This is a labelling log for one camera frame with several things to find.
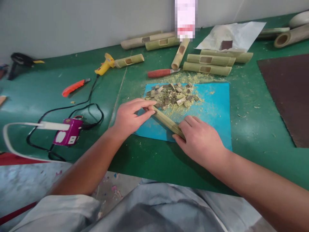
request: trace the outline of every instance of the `forearm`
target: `forearm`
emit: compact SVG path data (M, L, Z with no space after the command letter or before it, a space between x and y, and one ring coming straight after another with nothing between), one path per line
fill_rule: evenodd
M124 141L119 132L109 128L56 182L49 195L92 194Z
M226 151L213 175L244 197L278 231L308 228L309 192L237 154Z

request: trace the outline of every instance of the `red utility knife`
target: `red utility knife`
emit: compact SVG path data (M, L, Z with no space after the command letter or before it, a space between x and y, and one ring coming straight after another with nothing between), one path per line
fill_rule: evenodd
M180 69L159 69L148 72L148 78L158 78L171 75L172 73L179 72Z
M88 83L89 81L91 81L90 78L88 79L84 79L81 80L79 82L76 82L75 84L67 87L63 92L62 92L62 96L63 97L67 97L70 93L72 93L74 90L77 90L79 87L82 87L84 84Z

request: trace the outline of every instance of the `blue cutting mat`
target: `blue cutting mat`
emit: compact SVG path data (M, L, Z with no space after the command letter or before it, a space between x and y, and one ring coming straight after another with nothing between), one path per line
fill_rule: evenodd
M146 85L146 92L150 91L155 85L167 83L153 83ZM200 118L204 122L213 126L220 135L224 146L232 151L231 124L229 117L229 83L209 83L195 84L194 94L197 94L202 100L197 105L192 105L189 109L181 107L180 109L168 108L164 112L174 122L180 123L185 116L192 115ZM175 142L172 138L173 132L161 124L155 117L147 120L135 133L138 136Z

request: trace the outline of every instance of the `red knife handle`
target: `red knife handle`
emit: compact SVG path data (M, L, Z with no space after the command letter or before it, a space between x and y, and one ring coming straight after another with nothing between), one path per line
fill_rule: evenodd
M170 69L159 69L159 70L154 70L154 71L148 72L148 78L164 77L164 76L168 76L170 74L171 74Z
M67 87L63 92L62 96L67 97L70 93L72 93L74 90L78 89L79 87L84 85L85 80L81 80L79 82L76 82L75 84Z

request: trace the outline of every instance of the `yellow glue gun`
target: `yellow glue gun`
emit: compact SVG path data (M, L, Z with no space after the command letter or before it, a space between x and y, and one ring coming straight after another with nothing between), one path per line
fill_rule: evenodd
M102 76L104 73L106 73L106 71L110 68L114 68L115 67L115 61L112 58L112 56L108 53L105 53L105 62L102 63L101 67L99 67L97 70L95 70L94 72L96 74L99 74L100 76Z

